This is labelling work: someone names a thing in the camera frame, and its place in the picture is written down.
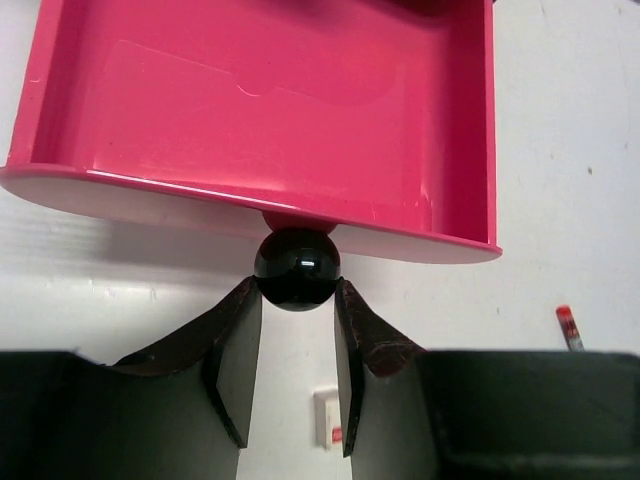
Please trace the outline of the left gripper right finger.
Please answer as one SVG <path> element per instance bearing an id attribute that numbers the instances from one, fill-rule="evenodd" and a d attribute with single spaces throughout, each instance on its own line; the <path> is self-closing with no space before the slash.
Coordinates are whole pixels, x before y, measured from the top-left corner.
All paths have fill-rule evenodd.
<path id="1" fill-rule="evenodd" d="M 427 350 L 335 292 L 343 454 L 356 479 L 635 479 L 639 360 Z"/>

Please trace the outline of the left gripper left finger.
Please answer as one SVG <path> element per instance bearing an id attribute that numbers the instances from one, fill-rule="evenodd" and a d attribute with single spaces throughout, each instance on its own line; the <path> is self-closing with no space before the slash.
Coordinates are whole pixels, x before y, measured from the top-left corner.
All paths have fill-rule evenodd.
<path id="1" fill-rule="evenodd" d="M 5 479 L 233 479 L 247 446 L 262 325 L 252 278 L 166 337 L 103 365 L 1 355 Z"/>

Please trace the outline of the red gel pen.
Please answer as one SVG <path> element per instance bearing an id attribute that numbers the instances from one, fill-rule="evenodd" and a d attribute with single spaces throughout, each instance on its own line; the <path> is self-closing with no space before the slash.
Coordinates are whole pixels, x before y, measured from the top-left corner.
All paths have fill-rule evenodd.
<path id="1" fill-rule="evenodd" d="M 583 351 L 584 345 L 571 308 L 568 305 L 560 305 L 555 312 L 568 350 Z"/>

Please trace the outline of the pink drawer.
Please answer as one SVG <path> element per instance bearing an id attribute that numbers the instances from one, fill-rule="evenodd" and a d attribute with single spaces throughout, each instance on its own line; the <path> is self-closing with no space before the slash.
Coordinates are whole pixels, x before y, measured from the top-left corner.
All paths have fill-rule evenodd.
<path id="1" fill-rule="evenodd" d="M 45 1 L 2 186 L 69 213 L 494 260 L 489 1 Z"/>

